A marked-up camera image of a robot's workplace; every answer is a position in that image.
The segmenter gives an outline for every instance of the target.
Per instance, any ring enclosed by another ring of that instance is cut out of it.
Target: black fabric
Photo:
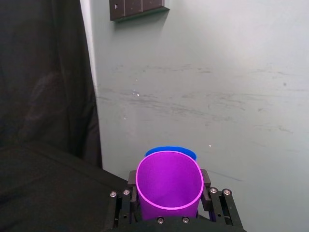
[[[79,0],[0,1],[0,147],[34,140],[102,165]]]
[[[0,149],[1,232],[99,232],[127,182],[42,143]]]

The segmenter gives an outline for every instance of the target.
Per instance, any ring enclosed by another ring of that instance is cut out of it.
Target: cup rim
[[[153,203],[152,201],[148,200],[148,199],[145,197],[145,195],[141,192],[140,187],[139,187],[139,182],[138,182],[138,173],[139,173],[140,166],[142,165],[142,163],[143,163],[145,160],[149,159],[150,157],[152,157],[153,155],[155,155],[155,154],[157,154],[157,153],[162,153],[162,152],[178,153],[178,154],[180,154],[180,155],[186,157],[187,159],[191,160],[191,162],[193,162],[193,164],[197,167],[198,173],[199,173],[200,178],[201,178],[201,189],[200,189],[199,194],[197,195],[197,197],[196,197],[194,200],[192,200],[191,202],[189,202],[188,204],[185,204],[185,205],[182,205],[182,206],[178,206],[178,207],[164,207],[164,206],[155,204],[155,203]],[[202,192],[203,192],[203,188],[204,188],[204,180],[203,180],[202,171],[201,171],[201,169],[199,168],[197,162],[196,162],[194,159],[192,159],[190,156],[188,156],[188,155],[186,155],[186,154],[184,154],[184,153],[182,153],[182,152],[178,152],[178,151],[157,151],[157,152],[154,152],[154,153],[152,153],[152,154],[150,154],[150,155],[144,157],[144,158],[142,159],[142,161],[139,163],[138,167],[137,167],[135,180],[136,180],[136,188],[137,188],[137,190],[138,190],[138,193],[141,195],[141,197],[142,197],[147,203],[149,203],[150,205],[155,206],[155,207],[157,207],[157,208],[159,208],[159,209],[164,209],[164,210],[180,210],[180,209],[184,209],[184,208],[187,208],[187,207],[193,205],[196,201],[198,201],[198,200],[200,199],[201,194],[202,194]]]

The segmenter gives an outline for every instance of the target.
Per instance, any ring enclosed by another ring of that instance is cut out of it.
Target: bolt
[[[111,197],[115,197],[115,196],[117,196],[117,193],[116,193],[116,192],[111,192],[111,193],[110,193],[110,196],[111,196]]]
[[[157,221],[159,224],[163,224],[164,218],[162,218],[162,217],[160,218],[160,217],[159,217],[156,221]]]
[[[130,191],[126,189],[126,190],[124,191],[124,195],[129,195],[129,194],[130,194]]]
[[[216,193],[217,190],[215,188],[211,188],[211,193]]]
[[[188,224],[190,219],[188,217],[183,217],[183,223]]]
[[[230,195],[230,194],[231,194],[231,191],[228,190],[228,189],[225,189],[225,190],[223,191],[223,193],[224,193],[225,195]]]

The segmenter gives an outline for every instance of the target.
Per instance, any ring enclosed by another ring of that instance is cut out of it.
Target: black curtain
[[[0,147],[29,141],[101,167],[79,0],[0,0]]]

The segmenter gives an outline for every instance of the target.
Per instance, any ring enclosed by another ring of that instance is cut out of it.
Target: wall
[[[104,169],[183,145],[249,232],[308,231],[309,1],[174,0],[121,24],[91,9]]]

